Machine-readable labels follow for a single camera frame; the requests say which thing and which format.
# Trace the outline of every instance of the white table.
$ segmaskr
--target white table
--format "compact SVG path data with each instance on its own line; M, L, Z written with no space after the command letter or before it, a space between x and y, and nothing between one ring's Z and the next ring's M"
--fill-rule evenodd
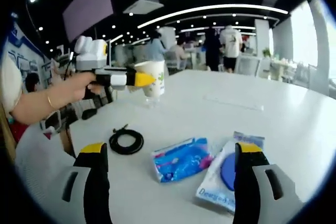
M336 149L335 100L287 83L196 70L170 76L165 92L157 108L146 108L139 90L120 95L91 119L70 126L76 154L90 143L107 142L113 128L127 123L144 136L143 149L134 155L109 149L113 223L232 222L225 211L213 211L195 200L205 171L178 183L156 181L150 153L192 136L207 137L212 150L223 146L233 131L264 136L266 156L296 183L302 201L308 201L322 182Z

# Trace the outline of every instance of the human hand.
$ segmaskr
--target human hand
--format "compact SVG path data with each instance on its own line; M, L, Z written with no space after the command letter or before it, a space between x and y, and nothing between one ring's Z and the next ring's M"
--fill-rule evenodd
M90 84L96 80L96 75L91 72L75 74L55 87L67 98L68 103L76 102L84 98L85 88L92 93L100 94L102 86Z

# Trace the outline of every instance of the curved ceiling light strip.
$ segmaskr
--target curved ceiling light strip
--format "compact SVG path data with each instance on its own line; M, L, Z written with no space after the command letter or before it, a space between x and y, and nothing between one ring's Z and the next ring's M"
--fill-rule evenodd
M214 29L224 29L225 26L213 26L212 28ZM248 30L255 30L255 27L252 26L232 26L232 28L235 29L248 29ZM183 29L180 31L180 33L186 33L187 31L200 31L200 30L205 30L205 29L209 29L208 26L206 27L196 27L196 28L190 28L190 29Z
M143 28L145 26L148 26L150 24L159 22L159 21L164 20L166 18L171 18L171 17L174 17L174 16L186 14L186 13L198 12L200 10L219 9L219 8L252 8L252 9L269 10L269 11L272 11L272 12L277 12L277 13L282 13L282 14L288 14L288 11L286 11L286 10L281 10L281 9L278 9L278 8L263 6L263 5L248 5L248 4L209 5L209 6L201 6L201 7L191 8L191 9L187 9L187 10L181 10L181 11L176 12L176 13L170 13L170 14L164 15L162 17L155 18L153 20L150 20L146 23L143 23L143 24L139 25L138 29Z
M133 42L132 45L136 45L136 44L138 44L138 43L140 43L140 42L143 42L143 41L146 41L146 40L149 40L149 39L151 39L151 38L139 39L139 40Z
M207 17L223 17L223 16L232 16L232 14L233 13L221 13L221 14L208 14L206 16ZM237 15L237 17L241 16L241 17L253 17L253 18L260 18L260 19L264 18L264 15L258 15L258 14L236 13L236 15ZM182 18L182 19L180 19L180 21L186 21L186 20L198 19L198 18L203 18L203 16L194 16L194 17L189 17L189 18ZM267 16L267 19L271 19L271 20L276 21L274 26L276 26L280 22L280 19L270 17L270 16ZM176 20L171 21L171 22L167 22L167 23L165 23L165 25L171 25L171 24L175 24L175 23L176 23Z
M109 42L110 42L110 43L115 42L116 40L118 40L118 39L120 39L120 38L122 38L122 37L123 37L123 35L121 34L121 35L119 35L119 36L116 36L116 38L111 39Z
M245 32L241 32L241 35L252 35L252 36L257 36L257 34L255 33L245 33Z

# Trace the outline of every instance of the paper cup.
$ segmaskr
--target paper cup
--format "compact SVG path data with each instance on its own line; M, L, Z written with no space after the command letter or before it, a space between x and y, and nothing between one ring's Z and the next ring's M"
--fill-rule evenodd
M155 78L151 85L143 87L146 97L158 98L164 93L164 60L145 61L134 66L137 72L150 74Z

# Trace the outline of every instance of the ceiling air conditioner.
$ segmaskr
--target ceiling air conditioner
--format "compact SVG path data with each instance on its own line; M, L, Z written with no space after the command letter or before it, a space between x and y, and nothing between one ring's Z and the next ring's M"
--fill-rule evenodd
M124 10L123 13L147 14L163 6L159 0L138 0Z

